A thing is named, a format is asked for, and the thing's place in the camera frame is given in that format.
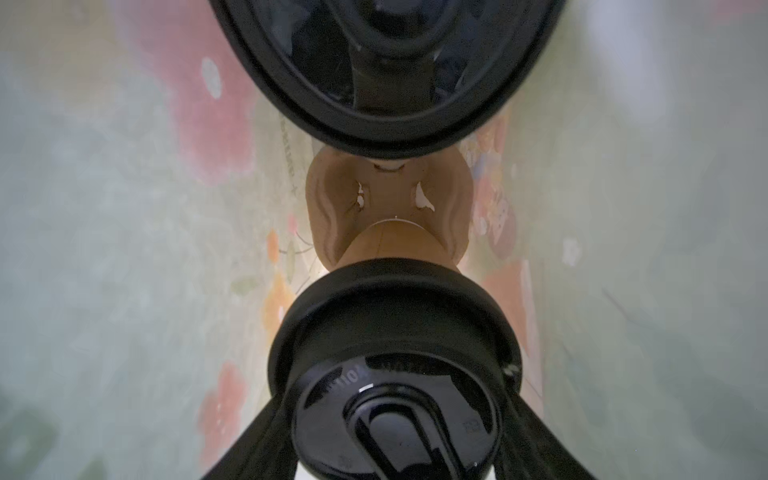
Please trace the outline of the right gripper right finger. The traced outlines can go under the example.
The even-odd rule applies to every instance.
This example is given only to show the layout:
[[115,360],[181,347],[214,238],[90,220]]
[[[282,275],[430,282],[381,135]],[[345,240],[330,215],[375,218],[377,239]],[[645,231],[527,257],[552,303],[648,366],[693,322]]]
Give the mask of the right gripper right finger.
[[493,467],[496,479],[594,479],[514,389],[506,393]]

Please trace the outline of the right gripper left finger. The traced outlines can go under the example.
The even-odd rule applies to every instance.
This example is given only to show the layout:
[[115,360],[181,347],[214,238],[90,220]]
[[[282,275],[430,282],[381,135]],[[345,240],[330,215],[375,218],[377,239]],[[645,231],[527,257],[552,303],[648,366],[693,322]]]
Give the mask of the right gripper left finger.
[[287,408],[276,396],[203,479],[291,480],[297,464]]

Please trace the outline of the brown paper coffee cup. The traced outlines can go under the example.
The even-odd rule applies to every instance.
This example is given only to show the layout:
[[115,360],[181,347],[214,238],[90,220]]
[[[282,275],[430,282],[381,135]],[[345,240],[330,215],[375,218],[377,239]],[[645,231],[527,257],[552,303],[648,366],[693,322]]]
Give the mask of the brown paper coffee cup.
[[357,235],[333,270],[383,258],[419,260],[459,271],[457,263],[431,233],[397,219],[376,223]]

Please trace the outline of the white paper takeout bag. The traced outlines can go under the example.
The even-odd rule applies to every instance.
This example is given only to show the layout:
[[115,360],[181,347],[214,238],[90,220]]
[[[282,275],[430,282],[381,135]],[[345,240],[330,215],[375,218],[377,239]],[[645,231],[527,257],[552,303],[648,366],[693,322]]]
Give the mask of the white paper takeout bag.
[[[279,113],[205,1],[1,5],[1,475],[196,479],[324,272]],[[767,475],[767,5],[571,1],[461,142],[461,270],[600,479]]]

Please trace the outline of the single pulp cup carrier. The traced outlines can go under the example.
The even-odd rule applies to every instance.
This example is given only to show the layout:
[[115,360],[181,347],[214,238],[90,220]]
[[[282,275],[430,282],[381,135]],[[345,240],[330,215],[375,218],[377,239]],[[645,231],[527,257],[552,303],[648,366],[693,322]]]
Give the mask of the single pulp cup carrier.
[[306,202],[315,252],[329,271],[357,235],[387,220],[431,233],[457,263],[469,243],[474,184],[455,146],[406,160],[372,160],[330,146],[315,156]]

